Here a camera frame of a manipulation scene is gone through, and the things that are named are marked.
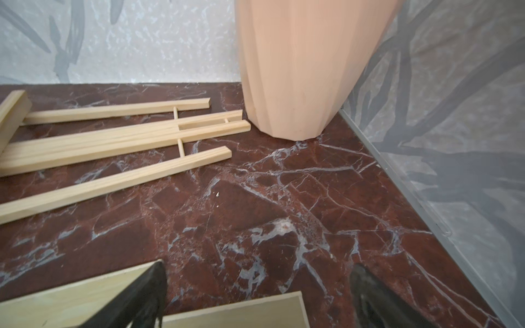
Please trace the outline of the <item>wooden easel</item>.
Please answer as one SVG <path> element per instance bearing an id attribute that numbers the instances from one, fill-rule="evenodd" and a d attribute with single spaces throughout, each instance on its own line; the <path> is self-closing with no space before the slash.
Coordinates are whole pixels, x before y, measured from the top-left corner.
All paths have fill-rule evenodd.
<path id="1" fill-rule="evenodd" d="M 23 90 L 11 92 L 1 103 L 1 175 L 14 176 L 42 169 L 94 161 L 187 142 L 244 133 L 251 129 L 240 110 L 207 113 L 209 98 L 144 102 L 33 112 Z M 14 142 L 19 127 L 172 113 L 171 120 L 107 128 L 100 131 Z M 180 152 L 177 159 L 79 183 L 1 205 L 1 222 L 59 209 L 115 191 L 231 158 L 225 146 L 196 154 Z"/>

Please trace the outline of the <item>plywood board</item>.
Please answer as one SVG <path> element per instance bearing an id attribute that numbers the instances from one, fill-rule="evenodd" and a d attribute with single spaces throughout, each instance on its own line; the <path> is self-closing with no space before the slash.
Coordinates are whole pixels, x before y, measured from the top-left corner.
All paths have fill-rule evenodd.
<path id="1" fill-rule="evenodd" d="M 165 316 L 163 327 L 309 327 L 302 293 L 260 299 Z"/>
<path id="2" fill-rule="evenodd" d="M 3 301 L 1 326 L 79 326 L 158 262 L 162 260 Z"/>

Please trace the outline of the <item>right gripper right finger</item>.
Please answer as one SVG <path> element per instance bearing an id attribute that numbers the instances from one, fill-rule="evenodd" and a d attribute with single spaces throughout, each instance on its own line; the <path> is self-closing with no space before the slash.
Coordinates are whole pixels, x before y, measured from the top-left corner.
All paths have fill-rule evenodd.
<path id="1" fill-rule="evenodd" d="M 349 282 L 358 327 L 435 326 L 364 265 L 354 265 Z"/>

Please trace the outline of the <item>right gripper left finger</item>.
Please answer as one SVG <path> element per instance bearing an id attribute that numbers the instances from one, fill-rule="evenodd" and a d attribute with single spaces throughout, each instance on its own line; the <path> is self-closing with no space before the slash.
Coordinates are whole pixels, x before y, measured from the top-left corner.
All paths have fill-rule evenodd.
<path id="1" fill-rule="evenodd" d="M 82 327 L 162 327 L 168 279 L 165 265 L 155 262 Z"/>

